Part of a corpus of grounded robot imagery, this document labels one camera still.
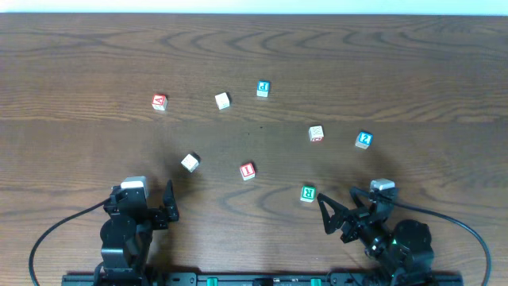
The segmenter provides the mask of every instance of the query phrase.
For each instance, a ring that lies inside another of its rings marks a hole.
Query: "tabletop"
[[[350,187],[387,178],[400,202],[476,229],[491,284],[505,284],[507,39],[505,17],[0,15],[0,284],[30,284],[37,238],[129,176],[147,176],[154,207],[173,180],[180,221],[154,233],[148,259],[163,271],[371,269],[300,190],[354,207]],[[222,92],[231,106],[219,110]],[[317,125],[325,137],[311,143]],[[355,147],[361,130],[368,149]],[[192,173],[188,153],[201,158]],[[246,162],[256,177],[243,181]],[[469,233],[400,209],[388,225],[406,218],[429,225],[433,269],[481,282]],[[92,272],[107,219],[98,209],[51,233],[40,283]]]

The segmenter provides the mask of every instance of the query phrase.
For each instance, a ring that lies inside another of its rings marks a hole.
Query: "green and white block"
[[[303,202],[312,203],[316,199],[316,188],[315,187],[302,187],[302,194],[300,200]]]

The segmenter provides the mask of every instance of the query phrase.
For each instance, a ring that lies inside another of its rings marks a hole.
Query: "green block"
[[[316,199],[316,188],[303,186],[300,200],[303,202],[312,203],[314,199]]]
[[[310,286],[321,286],[321,279],[312,278],[310,280]]]
[[[206,286],[218,286],[219,279],[217,278],[208,278],[206,279]]]

